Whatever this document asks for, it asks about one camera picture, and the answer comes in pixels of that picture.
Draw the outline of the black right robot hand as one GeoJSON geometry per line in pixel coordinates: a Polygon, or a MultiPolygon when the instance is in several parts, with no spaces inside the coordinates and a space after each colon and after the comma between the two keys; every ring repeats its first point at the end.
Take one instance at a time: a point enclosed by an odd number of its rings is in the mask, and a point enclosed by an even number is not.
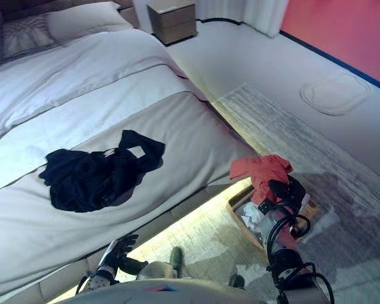
{"type": "Polygon", "coordinates": [[[289,209],[293,214],[298,214],[309,200],[310,195],[305,188],[292,176],[288,176],[289,182],[284,183],[279,180],[269,180],[269,192],[258,206],[258,209],[265,215],[275,207],[289,209]]]}

